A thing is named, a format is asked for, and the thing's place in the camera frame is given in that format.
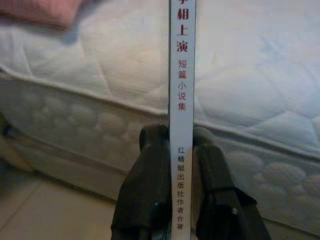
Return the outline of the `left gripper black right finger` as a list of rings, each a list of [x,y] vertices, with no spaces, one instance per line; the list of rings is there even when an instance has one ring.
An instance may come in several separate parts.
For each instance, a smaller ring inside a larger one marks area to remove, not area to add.
[[[199,240],[271,239],[257,201],[235,186],[228,163],[208,129],[194,129],[193,150],[204,193],[196,237]]]

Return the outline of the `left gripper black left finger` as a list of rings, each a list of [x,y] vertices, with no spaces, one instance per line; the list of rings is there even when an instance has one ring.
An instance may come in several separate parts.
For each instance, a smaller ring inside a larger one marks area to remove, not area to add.
[[[163,124],[143,127],[139,149],[118,194],[111,239],[169,240],[172,187],[168,127]]]

